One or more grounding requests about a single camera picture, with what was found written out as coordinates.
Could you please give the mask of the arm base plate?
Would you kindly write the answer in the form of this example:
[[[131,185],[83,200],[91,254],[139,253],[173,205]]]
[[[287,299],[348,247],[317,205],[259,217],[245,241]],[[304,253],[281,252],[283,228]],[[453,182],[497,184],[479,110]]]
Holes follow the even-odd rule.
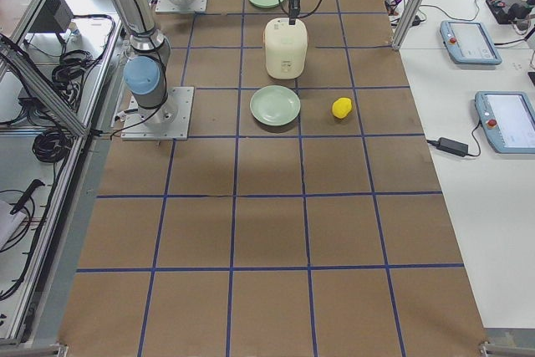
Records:
[[[158,0],[155,12],[160,14],[205,13],[208,0]]]
[[[167,101],[152,115],[152,111],[139,109],[131,95],[129,107],[136,112],[125,117],[125,129],[120,137],[123,140],[186,140],[193,98],[193,87],[172,87],[167,92]]]

